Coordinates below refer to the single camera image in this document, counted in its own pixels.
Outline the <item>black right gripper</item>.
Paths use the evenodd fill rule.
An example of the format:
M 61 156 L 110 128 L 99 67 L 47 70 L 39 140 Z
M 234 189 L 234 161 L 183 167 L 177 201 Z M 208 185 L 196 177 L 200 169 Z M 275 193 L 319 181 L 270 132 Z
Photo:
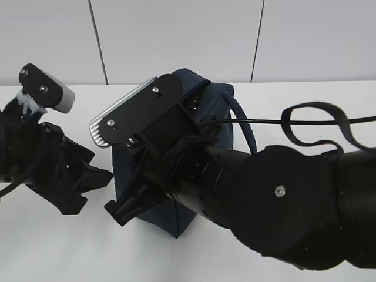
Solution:
M 208 125 L 199 135 L 183 126 L 178 131 L 174 139 L 154 135 L 165 146 L 157 155 L 145 146 L 112 146 L 116 200 L 105 209 L 120 226 L 135 217 L 156 226 L 188 226 L 196 215 L 207 216 L 200 187 L 210 163 L 204 149 L 223 141 L 222 128 Z

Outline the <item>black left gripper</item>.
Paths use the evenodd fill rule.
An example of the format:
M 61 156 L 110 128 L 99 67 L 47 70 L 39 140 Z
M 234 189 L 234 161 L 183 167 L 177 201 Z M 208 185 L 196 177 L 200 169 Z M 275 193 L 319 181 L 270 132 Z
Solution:
M 7 184 L 1 196 L 24 184 L 63 215 L 77 215 L 87 202 L 81 194 L 106 187 L 113 174 L 89 165 L 95 154 L 59 126 L 41 123 L 42 115 L 17 98 L 1 111 L 1 181 Z

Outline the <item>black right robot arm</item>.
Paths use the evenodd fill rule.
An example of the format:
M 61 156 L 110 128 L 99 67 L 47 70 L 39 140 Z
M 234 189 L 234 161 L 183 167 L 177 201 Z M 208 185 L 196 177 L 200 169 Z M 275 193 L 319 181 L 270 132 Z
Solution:
M 219 146 L 228 120 L 186 117 L 100 125 L 113 147 L 106 210 L 121 226 L 139 217 L 179 237 L 197 216 L 251 250 L 303 270 L 347 261 L 375 268 L 375 151 L 307 156 L 287 146 L 246 153 Z

